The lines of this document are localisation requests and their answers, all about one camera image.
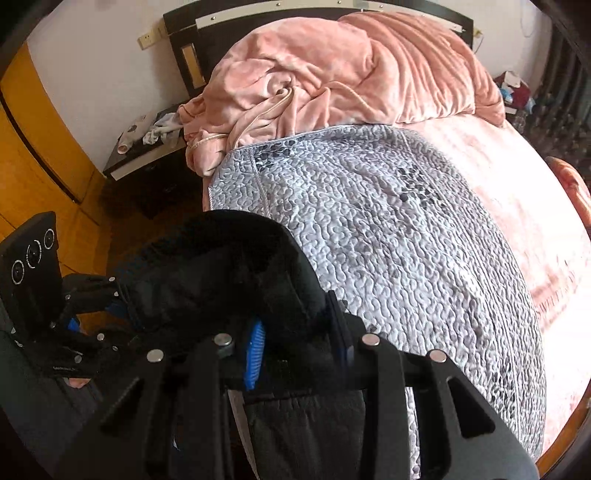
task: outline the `quilted pattern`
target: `quilted pattern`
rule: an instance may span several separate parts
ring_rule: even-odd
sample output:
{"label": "quilted pattern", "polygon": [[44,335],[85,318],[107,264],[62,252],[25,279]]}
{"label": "quilted pattern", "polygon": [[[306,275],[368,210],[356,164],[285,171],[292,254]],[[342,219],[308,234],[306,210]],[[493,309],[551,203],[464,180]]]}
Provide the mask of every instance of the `quilted pattern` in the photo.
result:
{"label": "quilted pattern", "polygon": [[541,453],[545,376],[530,293],[478,198],[417,133],[332,127],[243,147],[218,168],[210,198],[285,225],[322,287],[369,330],[404,351],[446,351],[530,455]]}

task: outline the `white wall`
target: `white wall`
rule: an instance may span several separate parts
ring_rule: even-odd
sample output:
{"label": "white wall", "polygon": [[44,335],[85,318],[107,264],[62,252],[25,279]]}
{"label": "white wall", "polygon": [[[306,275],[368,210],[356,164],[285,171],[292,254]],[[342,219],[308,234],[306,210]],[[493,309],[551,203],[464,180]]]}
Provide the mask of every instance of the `white wall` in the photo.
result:
{"label": "white wall", "polygon": [[[187,98],[170,43],[142,51],[137,38],[190,1],[64,0],[31,34],[47,94],[98,169],[134,118]],[[492,75],[515,70],[537,87],[551,24],[529,0],[436,1],[473,18],[484,32],[478,57]]]}

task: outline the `metal screw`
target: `metal screw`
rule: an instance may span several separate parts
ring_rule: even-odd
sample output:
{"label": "metal screw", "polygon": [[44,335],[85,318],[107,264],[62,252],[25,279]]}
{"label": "metal screw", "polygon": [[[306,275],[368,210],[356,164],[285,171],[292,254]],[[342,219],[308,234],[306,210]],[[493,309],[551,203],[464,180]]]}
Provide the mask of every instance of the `metal screw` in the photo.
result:
{"label": "metal screw", "polygon": [[227,333],[218,333],[213,341],[217,346],[228,346],[232,343],[232,336]]}
{"label": "metal screw", "polygon": [[154,350],[150,350],[148,352],[146,358],[148,359],[148,362],[150,362],[151,364],[156,364],[162,361],[162,359],[164,358],[164,352],[158,348],[155,348]]}
{"label": "metal screw", "polygon": [[378,346],[379,336],[375,333],[366,333],[361,337],[361,341],[367,346]]}
{"label": "metal screw", "polygon": [[442,350],[431,350],[429,352],[429,358],[438,364],[442,364],[445,360],[447,360],[447,355]]}

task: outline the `crumpled pink blanket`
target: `crumpled pink blanket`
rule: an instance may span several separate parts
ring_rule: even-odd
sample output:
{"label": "crumpled pink blanket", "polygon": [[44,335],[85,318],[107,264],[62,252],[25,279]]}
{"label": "crumpled pink blanket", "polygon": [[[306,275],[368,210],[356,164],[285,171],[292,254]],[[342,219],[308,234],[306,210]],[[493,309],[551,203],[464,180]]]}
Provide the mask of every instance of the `crumpled pink blanket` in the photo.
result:
{"label": "crumpled pink blanket", "polygon": [[378,12],[257,28],[178,112],[187,165],[203,177],[236,147],[331,125],[505,119],[498,88],[460,37],[427,18]]}

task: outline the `pink bed sheet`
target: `pink bed sheet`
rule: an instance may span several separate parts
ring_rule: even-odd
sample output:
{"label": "pink bed sheet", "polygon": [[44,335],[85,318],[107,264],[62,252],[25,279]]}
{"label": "pink bed sheet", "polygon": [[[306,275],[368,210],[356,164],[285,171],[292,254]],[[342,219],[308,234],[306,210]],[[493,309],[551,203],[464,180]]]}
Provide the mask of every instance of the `pink bed sheet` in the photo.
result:
{"label": "pink bed sheet", "polygon": [[[547,379],[544,451],[591,378],[591,242],[560,183],[509,123],[460,114],[399,125],[421,133],[454,163],[504,233],[540,321]],[[209,210],[204,178],[203,208]]]}

